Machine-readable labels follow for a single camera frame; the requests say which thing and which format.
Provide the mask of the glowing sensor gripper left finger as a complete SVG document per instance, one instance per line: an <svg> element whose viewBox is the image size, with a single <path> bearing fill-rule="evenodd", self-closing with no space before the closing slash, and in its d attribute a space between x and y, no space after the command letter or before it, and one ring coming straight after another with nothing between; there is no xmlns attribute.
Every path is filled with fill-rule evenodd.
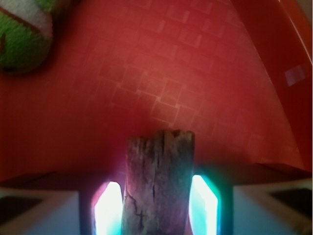
<svg viewBox="0 0 313 235"><path fill-rule="evenodd" d="M122 192L106 175L22 175L0 184L2 235L119 235Z"/></svg>

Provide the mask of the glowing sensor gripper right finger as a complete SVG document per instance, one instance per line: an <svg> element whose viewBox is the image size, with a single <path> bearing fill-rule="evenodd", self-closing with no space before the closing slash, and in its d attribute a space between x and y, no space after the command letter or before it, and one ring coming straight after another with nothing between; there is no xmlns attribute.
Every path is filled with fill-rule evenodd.
<svg viewBox="0 0 313 235"><path fill-rule="evenodd" d="M286 164L207 164L194 171L194 235L310 235L310 172Z"/></svg>

